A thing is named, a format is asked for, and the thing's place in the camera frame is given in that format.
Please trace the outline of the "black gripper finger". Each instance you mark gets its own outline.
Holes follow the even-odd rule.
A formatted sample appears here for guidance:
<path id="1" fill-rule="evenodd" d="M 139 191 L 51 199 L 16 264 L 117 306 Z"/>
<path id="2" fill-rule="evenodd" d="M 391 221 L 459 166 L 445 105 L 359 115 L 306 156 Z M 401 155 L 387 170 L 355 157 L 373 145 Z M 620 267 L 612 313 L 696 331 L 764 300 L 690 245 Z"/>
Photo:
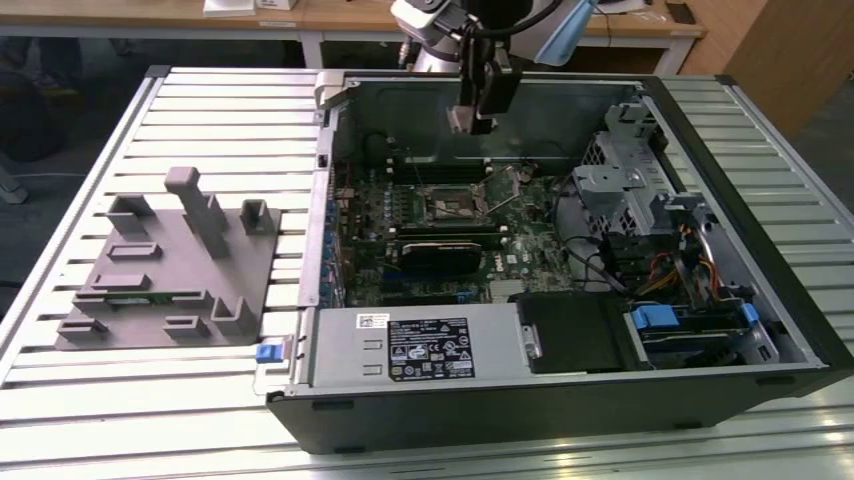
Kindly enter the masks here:
<path id="1" fill-rule="evenodd" d="M 506 75 L 461 75 L 459 132 L 489 134 L 493 117 L 509 111 L 522 74 L 512 66 Z"/>

